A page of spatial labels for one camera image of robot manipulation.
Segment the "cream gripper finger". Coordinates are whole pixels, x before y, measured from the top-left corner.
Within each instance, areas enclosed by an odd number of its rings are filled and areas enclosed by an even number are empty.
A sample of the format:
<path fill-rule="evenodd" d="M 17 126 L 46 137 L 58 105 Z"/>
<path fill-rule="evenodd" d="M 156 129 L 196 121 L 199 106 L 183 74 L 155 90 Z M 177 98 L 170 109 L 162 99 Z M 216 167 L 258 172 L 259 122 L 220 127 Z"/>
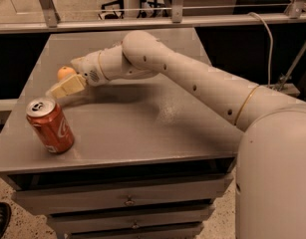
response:
<path fill-rule="evenodd" d="M 71 74 L 52 86 L 46 92 L 46 96 L 53 99 L 60 99 L 83 91 L 86 84 L 86 80 L 81 75 Z"/>

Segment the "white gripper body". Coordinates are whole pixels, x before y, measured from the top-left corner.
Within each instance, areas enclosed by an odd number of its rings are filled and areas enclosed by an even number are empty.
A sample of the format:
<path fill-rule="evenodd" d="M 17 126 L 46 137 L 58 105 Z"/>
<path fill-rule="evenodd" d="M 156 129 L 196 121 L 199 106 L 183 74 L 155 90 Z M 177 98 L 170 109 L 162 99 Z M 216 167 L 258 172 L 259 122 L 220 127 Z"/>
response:
<path fill-rule="evenodd" d="M 99 63 L 100 51 L 71 61 L 73 68 L 86 79 L 90 86 L 97 87 L 105 83 L 105 75 Z"/>

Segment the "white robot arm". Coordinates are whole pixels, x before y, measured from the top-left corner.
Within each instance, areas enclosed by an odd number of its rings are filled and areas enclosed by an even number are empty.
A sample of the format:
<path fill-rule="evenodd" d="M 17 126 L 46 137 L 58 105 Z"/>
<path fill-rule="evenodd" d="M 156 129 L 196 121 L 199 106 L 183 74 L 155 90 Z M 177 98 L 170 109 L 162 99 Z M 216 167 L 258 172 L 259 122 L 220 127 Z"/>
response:
<path fill-rule="evenodd" d="M 48 92 L 161 73 L 242 130 L 236 167 L 236 239 L 306 239 L 306 103 L 131 31 L 114 48 L 73 60 L 74 73 Z"/>

